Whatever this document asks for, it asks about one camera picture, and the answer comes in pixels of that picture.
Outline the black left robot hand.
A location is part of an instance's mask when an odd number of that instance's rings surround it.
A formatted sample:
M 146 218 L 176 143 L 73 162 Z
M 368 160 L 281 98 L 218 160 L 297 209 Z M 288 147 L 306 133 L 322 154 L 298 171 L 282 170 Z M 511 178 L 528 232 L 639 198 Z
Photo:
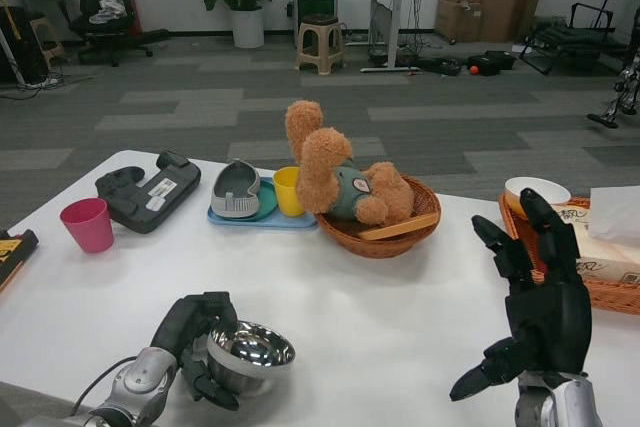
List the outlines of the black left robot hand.
M 228 292 L 192 294 L 177 300 L 170 308 L 152 341 L 152 347 L 172 354 L 182 370 L 187 388 L 195 401 L 206 399 L 229 411 L 237 411 L 239 403 L 234 394 L 221 387 L 209 373 L 207 364 L 193 357 L 196 339 L 216 328 L 232 335 L 238 318 Z

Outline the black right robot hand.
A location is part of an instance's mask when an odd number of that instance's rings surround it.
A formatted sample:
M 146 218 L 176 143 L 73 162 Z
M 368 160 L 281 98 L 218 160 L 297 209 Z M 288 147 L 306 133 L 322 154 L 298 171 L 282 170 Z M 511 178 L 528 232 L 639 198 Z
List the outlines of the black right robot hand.
M 534 282 L 533 264 L 521 240 L 482 216 L 472 217 L 475 233 L 509 282 L 505 307 L 511 335 L 485 349 L 482 362 L 456 381 L 449 393 L 452 401 L 509 383 L 525 371 L 583 371 L 592 314 L 589 292 L 577 272 L 580 253 L 574 228 L 531 188 L 521 192 L 520 205 L 538 235 L 538 255 L 547 266 L 544 282 Z

